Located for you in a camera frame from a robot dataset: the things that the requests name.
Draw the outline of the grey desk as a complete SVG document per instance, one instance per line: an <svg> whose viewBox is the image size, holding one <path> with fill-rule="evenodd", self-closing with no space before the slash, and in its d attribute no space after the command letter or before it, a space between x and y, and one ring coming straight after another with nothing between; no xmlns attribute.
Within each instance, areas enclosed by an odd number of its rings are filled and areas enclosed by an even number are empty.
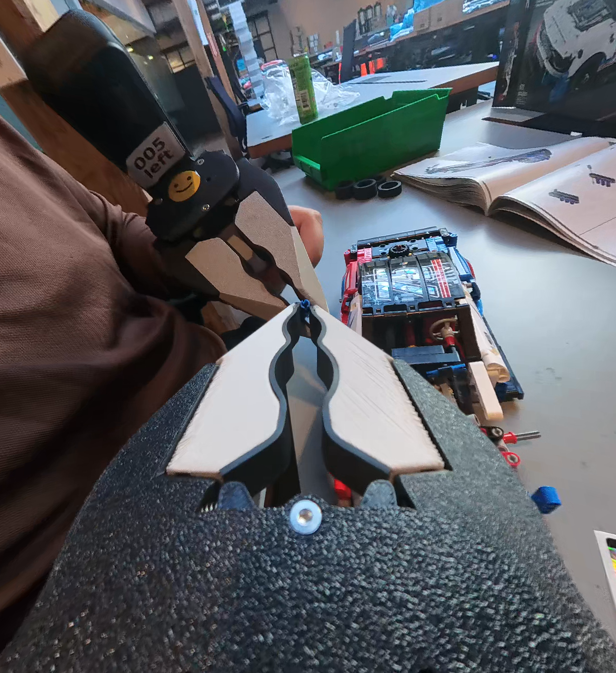
<svg viewBox="0 0 616 673"><path fill-rule="evenodd" d="M616 643L616 612L594 531L616 535L616 268L585 257L538 225L405 186L399 197L335 200L297 168L275 179L291 205L321 212L317 275L338 315L344 251L360 239L444 225L475 269L486 319L524 390L505 406L523 442L527 491L555 487L562 506L545 517L584 599Z"/></svg>

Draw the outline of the clear plastic bag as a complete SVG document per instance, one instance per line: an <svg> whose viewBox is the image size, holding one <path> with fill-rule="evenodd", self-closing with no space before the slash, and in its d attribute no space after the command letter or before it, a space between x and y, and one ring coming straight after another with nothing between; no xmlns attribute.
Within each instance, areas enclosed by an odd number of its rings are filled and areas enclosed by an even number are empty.
<svg viewBox="0 0 616 673"><path fill-rule="evenodd" d="M274 61L265 64L262 70L262 107L280 124L300 123L287 63L288 61ZM312 81L319 111L317 118L338 112L353 104L359 97L357 92L332 83L313 69Z"/></svg>

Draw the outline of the race car set box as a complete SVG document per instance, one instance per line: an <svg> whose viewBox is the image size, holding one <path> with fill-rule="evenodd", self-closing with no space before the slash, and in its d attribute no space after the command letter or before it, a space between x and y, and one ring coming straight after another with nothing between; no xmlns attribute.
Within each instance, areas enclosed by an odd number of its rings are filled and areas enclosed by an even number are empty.
<svg viewBox="0 0 616 673"><path fill-rule="evenodd" d="M616 137L616 1L511 1L492 113Z"/></svg>

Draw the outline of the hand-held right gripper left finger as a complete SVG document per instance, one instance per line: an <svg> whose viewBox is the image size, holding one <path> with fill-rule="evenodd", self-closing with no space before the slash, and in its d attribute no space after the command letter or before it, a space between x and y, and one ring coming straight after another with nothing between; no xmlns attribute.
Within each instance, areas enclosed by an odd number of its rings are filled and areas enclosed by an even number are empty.
<svg viewBox="0 0 616 673"><path fill-rule="evenodd" d="M261 492L295 455L287 383L295 371L298 304L222 356L167 464L169 476L243 483Z"/></svg>

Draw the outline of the green drink can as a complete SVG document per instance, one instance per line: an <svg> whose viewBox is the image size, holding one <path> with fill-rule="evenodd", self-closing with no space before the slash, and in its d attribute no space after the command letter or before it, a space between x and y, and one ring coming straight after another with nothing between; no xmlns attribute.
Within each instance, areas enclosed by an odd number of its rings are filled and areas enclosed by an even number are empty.
<svg viewBox="0 0 616 673"><path fill-rule="evenodd" d="M298 120L308 124L319 115L317 100L312 81L312 69L307 53L294 55L287 63L290 80L295 96Z"/></svg>

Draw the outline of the green plastic bin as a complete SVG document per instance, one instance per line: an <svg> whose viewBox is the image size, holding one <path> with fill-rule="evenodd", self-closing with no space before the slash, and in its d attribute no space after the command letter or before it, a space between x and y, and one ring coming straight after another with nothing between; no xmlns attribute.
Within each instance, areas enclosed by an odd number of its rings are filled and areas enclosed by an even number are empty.
<svg viewBox="0 0 616 673"><path fill-rule="evenodd" d="M292 132L295 165L326 190L439 149L450 88L395 91Z"/></svg>

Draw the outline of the person's left hand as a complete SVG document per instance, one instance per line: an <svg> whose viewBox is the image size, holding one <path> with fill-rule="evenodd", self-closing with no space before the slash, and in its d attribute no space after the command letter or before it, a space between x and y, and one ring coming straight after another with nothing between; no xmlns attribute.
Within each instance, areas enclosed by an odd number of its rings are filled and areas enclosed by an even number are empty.
<svg viewBox="0 0 616 673"><path fill-rule="evenodd" d="M316 209L299 205L289 205L288 210L311 264L316 267L323 256L325 242L322 215Z"/></svg>

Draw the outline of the open instruction booklet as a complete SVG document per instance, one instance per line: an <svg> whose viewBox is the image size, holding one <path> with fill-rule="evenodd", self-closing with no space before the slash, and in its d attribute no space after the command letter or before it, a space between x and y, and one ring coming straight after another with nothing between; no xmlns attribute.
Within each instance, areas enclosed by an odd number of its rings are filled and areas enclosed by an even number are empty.
<svg viewBox="0 0 616 673"><path fill-rule="evenodd" d="M409 164L402 182L486 216L514 213L616 267L616 140L510 149L476 143Z"/></svg>

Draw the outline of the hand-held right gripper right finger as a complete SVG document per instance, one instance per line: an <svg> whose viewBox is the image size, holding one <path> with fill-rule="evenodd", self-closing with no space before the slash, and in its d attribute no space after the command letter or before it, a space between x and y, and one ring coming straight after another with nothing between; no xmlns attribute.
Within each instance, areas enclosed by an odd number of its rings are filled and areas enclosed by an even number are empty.
<svg viewBox="0 0 616 673"><path fill-rule="evenodd" d="M323 459L353 492L375 481L435 473L446 463L385 351L318 306L311 338L323 401Z"/></svg>

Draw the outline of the wood edged grey table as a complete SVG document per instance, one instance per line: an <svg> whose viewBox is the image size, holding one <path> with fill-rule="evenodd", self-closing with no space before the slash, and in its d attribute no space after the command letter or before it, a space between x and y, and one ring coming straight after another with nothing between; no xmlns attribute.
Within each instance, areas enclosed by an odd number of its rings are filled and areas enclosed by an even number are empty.
<svg viewBox="0 0 616 673"><path fill-rule="evenodd" d="M390 98L396 91L431 88L450 88L453 95L478 89L497 79L498 62L461 64L434 69L419 69L393 73L374 73L348 81L346 89L358 97L336 110L327 110L320 118L338 113L377 97ZM299 122L280 124L265 109L251 113L246 118L247 149L250 158L257 159L292 147L292 132Z"/></svg>

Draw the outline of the toy brick race car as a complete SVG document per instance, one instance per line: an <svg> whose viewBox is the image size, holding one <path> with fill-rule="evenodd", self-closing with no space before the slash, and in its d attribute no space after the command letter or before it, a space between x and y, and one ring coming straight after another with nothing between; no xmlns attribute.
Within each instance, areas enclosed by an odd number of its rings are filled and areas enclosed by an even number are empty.
<svg viewBox="0 0 616 673"><path fill-rule="evenodd" d="M341 321L404 362L462 413L517 468L508 444L539 433L507 433L501 405L523 391L483 316L470 262L457 235L430 227L360 240L345 252Z"/></svg>

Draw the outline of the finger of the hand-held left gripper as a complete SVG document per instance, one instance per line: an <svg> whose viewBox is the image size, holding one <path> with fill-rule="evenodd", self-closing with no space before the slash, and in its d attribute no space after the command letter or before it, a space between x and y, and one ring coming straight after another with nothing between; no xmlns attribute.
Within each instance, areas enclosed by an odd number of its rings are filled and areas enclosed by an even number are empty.
<svg viewBox="0 0 616 673"><path fill-rule="evenodd" d="M235 227L254 252L270 257L280 278L300 299L329 311L323 288L296 227L254 192L241 201Z"/></svg>
<svg viewBox="0 0 616 673"><path fill-rule="evenodd" d="M241 258L219 238L196 243L185 259L222 303L263 320L287 308L282 298L272 295L260 280L247 273Z"/></svg>

